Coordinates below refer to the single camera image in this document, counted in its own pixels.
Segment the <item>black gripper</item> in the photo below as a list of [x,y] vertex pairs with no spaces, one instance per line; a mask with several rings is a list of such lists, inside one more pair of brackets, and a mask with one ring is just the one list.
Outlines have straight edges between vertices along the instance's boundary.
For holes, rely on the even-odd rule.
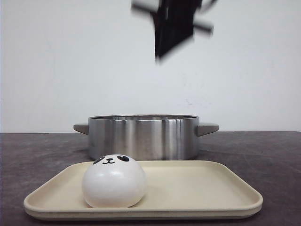
[[154,22],[155,59],[163,59],[168,52],[188,39],[193,28],[212,33],[214,27],[209,24],[194,22],[195,13],[209,11],[215,0],[160,0],[158,8],[153,9],[146,4],[133,1],[131,9],[149,14]]

